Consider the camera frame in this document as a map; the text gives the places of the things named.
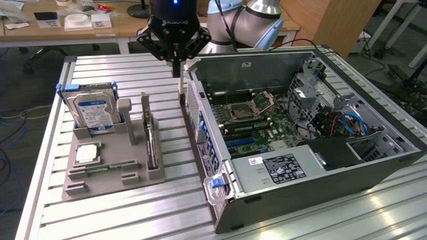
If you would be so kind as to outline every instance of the power supply label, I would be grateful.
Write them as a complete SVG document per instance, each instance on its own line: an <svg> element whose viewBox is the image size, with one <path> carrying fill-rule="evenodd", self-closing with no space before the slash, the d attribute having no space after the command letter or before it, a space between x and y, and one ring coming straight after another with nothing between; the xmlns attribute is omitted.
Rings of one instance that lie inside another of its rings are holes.
<svg viewBox="0 0 427 240"><path fill-rule="evenodd" d="M281 184L305 177L304 170L293 154L264 159L263 162L275 184Z"/></svg>

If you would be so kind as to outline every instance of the metal slotted table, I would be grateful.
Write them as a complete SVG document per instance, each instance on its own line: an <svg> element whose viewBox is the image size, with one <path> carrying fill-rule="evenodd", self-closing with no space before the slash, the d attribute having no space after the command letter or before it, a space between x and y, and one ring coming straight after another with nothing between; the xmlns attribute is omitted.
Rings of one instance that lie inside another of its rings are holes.
<svg viewBox="0 0 427 240"><path fill-rule="evenodd" d="M425 128L339 56L329 58L427 142ZM149 54L84 56L62 65L62 84L110 80L117 82L118 96L132 99L133 119L141 117L140 92L150 95L166 181L77 201L61 200L73 118L56 96L16 239L385 240L407 237L412 240L427 237L425 159L399 170L367 191L232 232L215 234L180 110L177 79L170 76L170 68ZM327 72L325 80L340 93L349 91L331 72Z"/></svg>

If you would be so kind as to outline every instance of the motherboard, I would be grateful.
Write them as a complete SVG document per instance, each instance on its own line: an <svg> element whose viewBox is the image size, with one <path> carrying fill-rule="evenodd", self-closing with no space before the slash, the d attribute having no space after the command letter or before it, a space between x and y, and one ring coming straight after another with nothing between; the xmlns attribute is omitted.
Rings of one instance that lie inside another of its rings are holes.
<svg viewBox="0 0 427 240"><path fill-rule="evenodd" d="M209 95L232 159L292 148L304 140L287 114L283 94L261 89Z"/></svg>

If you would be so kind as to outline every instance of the hard drive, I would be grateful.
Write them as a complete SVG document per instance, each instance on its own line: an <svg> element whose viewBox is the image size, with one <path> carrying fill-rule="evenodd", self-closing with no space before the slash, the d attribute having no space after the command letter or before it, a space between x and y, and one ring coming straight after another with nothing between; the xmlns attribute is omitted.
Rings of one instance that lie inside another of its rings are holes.
<svg viewBox="0 0 427 240"><path fill-rule="evenodd" d="M110 133L113 124L122 122L117 111L117 85L97 84L56 85L56 92L68 106L77 128L88 128L90 134Z"/></svg>

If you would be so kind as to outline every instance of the wooden desk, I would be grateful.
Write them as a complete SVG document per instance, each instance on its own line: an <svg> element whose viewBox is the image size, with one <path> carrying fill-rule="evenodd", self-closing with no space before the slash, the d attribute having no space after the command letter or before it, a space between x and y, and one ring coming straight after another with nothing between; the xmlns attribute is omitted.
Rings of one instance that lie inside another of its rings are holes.
<svg viewBox="0 0 427 240"><path fill-rule="evenodd" d="M28 27L6 29L4 24L9 20L2 20L0 26L0 48L1 47L30 47L30 46L56 46L77 44L117 43L120 53L128 54L128 43L136 41L136 31L146 26L146 19L138 19L128 15L126 9L134 2L105 3L114 7L110 15L110 28L101 28L84 31L64 31L64 16L60 16L61 27L38 28L34 12L56 12L65 9L56 5L53 0L40 0L25 2L22 12L29 16ZM284 43L295 38L300 26L291 20L285 11L281 12L284 24L277 40ZM201 25L207 22L207 17L200 17Z"/></svg>

